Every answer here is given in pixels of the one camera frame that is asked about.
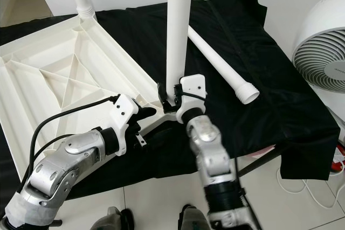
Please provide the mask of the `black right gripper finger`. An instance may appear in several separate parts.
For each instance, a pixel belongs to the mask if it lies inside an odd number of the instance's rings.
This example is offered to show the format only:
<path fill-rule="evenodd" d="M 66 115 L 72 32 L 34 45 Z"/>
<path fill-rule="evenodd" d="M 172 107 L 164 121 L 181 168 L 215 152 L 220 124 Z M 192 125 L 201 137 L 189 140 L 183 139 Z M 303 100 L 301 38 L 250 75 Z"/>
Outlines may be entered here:
<path fill-rule="evenodd" d="M 169 101 L 168 95 L 166 92 L 166 88 L 165 88 L 165 83 L 157 83 L 157 94 L 158 94 L 158 98 L 160 99 L 161 103 L 162 103 L 162 101 Z"/>

